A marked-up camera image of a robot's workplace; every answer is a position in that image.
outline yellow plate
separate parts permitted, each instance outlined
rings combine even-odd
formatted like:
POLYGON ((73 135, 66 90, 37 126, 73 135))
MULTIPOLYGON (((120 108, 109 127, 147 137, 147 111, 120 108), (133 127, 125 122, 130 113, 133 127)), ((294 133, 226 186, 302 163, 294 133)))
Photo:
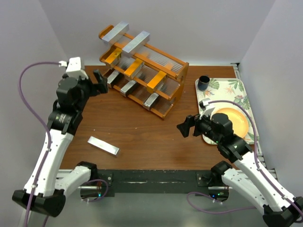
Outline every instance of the yellow plate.
POLYGON ((232 108, 219 109, 216 114, 226 114, 232 122, 233 132, 241 138, 244 138, 248 132, 249 125, 245 116, 239 111, 232 108))

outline gray floor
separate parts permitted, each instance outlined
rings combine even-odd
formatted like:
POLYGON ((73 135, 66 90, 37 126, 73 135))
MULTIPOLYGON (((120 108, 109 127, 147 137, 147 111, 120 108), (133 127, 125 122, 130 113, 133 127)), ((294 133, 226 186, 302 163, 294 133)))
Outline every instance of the gray floor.
MULTIPOLYGON (((234 190, 223 204, 203 197, 191 197, 194 204, 211 211, 223 211, 250 203, 234 190)), ((32 213, 29 226, 41 226, 44 216, 32 213)), ((124 194, 87 204, 77 190, 62 213, 49 218, 46 227, 265 227, 257 210, 225 215, 208 215, 189 206, 185 194, 124 194)))

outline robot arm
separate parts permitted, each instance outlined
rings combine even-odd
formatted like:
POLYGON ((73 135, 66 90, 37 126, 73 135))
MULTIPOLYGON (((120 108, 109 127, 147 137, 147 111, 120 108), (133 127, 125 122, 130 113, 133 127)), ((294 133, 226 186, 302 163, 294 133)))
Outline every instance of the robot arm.
POLYGON ((93 84, 79 57, 70 58, 69 62, 59 62, 66 67, 62 80, 58 83, 57 97, 53 111, 48 117, 47 127, 50 129, 51 146, 44 161, 48 137, 39 156, 38 162, 23 190, 16 190, 13 201, 26 208, 29 194, 33 187, 34 178, 40 172, 35 186, 31 210, 56 217, 62 211, 68 196, 88 180, 98 178, 97 166, 92 163, 80 162, 71 173, 63 179, 56 176, 63 156, 72 141, 82 120, 82 112, 91 96, 107 93, 107 79, 98 70, 94 71, 98 83, 93 84))
POLYGON ((184 137, 187 137, 190 127, 194 126, 194 136, 205 135, 215 141, 221 155, 242 170, 251 182, 240 178, 237 171, 225 161, 212 168, 215 177, 220 177, 223 183, 247 198, 263 215, 268 226, 288 227, 293 224, 299 218, 299 212, 293 204, 302 210, 303 198, 294 197, 262 164, 257 167, 255 162, 259 164, 260 161, 255 159, 253 150, 246 141, 233 133, 232 122, 227 115, 216 113, 210 117, 214 106, 210 104, 209 99, 203 100, 200 106, 204 114, 187 116, 184 123, 177 125, 177 128, 184 137), (284 197, 264 175, 284 194, 284 197))

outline cable connector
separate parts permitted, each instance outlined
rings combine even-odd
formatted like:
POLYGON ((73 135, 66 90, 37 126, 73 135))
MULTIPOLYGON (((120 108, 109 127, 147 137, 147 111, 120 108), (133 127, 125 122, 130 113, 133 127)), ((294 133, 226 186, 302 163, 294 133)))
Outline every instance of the cable connector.
POLYGON ((67 68, 67 62, 66 61, 59 61, 59 67, 66 67, 67 68))

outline silver metal bar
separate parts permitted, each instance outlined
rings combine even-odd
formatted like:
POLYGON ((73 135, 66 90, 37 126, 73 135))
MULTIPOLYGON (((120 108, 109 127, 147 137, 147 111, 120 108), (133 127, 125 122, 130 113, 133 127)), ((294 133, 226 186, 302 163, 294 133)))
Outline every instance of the silver metal bar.
POLYGON ((103 36, 102 40, 106 44, 113 45, 128 31, 128 29, 129 29, 128 23, 121 21, 112 30, 110 30, 105 36, 103 36))
POLYGON ((127 84, 125 84, 123 86, 123 88, 121 88, 120 93, 124 96, 127 97, 139 84, 134 81, 131 80, 129 81, 127 84))
POLYGON ((110 76, 107 78, 107 86, 109 88, 113 88, 114 84, 123 76, 122 73, 115 70, 110 74, 110 76))
POLYGON ((102 140, 99 140, 93 136, 91 136, 89 138, 88 143, 90 143, 91 145, 94 145, 97 148, 100 148, 104 151, 107 151, 108 153, 113 154, 113 155, 117 155, 117 153, 119 151, 119 148, 117 148, 109 143, 106 143, 102 140))
POLYGON ((123 47, 122 51, 126 55, 134 55, 135 52, 145 45, 150 40, 150 34, 148 32, 142 31, 137 35, 132 41, 130 41, 125 47, 123 47))
POLYGON ((151 110, 152 105, 156 102, 159 95, 157 93, 152 93, 143 103, 143 107, 147 110, 151 110))

